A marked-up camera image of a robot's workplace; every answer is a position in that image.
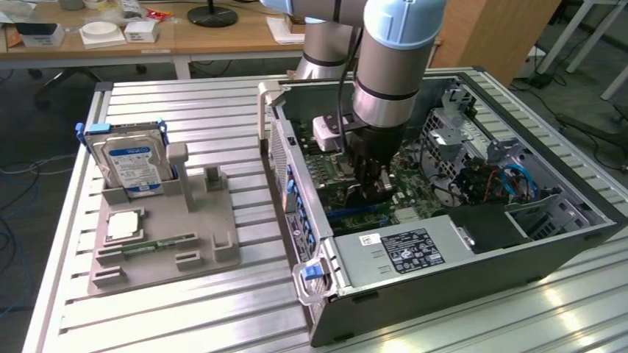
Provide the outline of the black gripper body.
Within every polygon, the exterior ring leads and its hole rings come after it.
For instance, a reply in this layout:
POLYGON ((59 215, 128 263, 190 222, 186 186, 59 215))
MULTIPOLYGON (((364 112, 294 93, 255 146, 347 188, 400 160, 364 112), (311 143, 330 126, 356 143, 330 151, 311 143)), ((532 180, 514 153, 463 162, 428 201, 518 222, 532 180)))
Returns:
POLYGON ((382 171, 390 172, 406 130, 406 124, 390 128, 366 125, 344 133, 355 177, 380 177, 382 171))

